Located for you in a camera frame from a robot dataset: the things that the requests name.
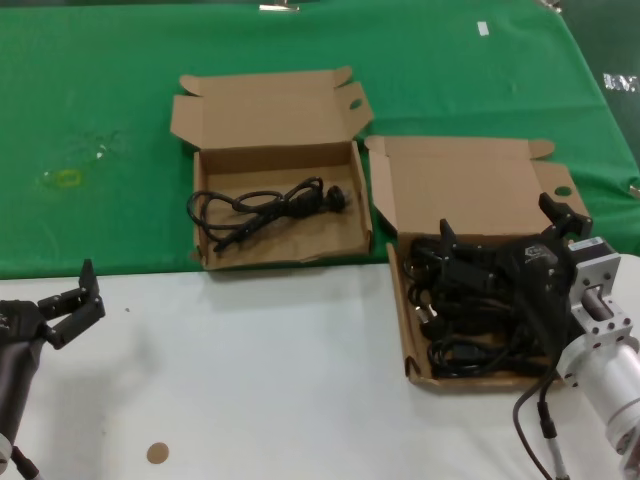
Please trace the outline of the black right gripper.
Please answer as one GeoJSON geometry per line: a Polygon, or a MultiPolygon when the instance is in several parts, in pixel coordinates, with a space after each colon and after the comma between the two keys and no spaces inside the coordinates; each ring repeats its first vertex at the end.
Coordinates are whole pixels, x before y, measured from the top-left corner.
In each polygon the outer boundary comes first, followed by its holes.
{"type": "MultiPolygon", "coordinates": [[[[592,219],[556,202],[548,193],[538,206],[550,221],[541,233],[510,239],[497,247],[496,266],[513,288],[514,306],[524,315],[543,351],[552,359],[561,356],[569,336],[569,292],[575,267],[569,260],[567,235],[590,237],[592,219]]],[[[446,219],[441,219],[442,276],[475,291],[495,288],[495,249],[460,243],[446,219]]]]}

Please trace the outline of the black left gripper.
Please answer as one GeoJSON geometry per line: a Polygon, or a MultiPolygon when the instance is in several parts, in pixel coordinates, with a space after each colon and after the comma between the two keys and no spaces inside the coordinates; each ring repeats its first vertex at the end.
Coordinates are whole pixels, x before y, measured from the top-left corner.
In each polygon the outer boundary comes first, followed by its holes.
{"type": "Polygon", "coordinates": [[[99,284],[90,259],[85,259],[78,287],[31,301],[1,302],[1,434],[16,436],[31,383],[39,368],[48,319],[47,341],[62,349],[105,316],[99,284]]]}

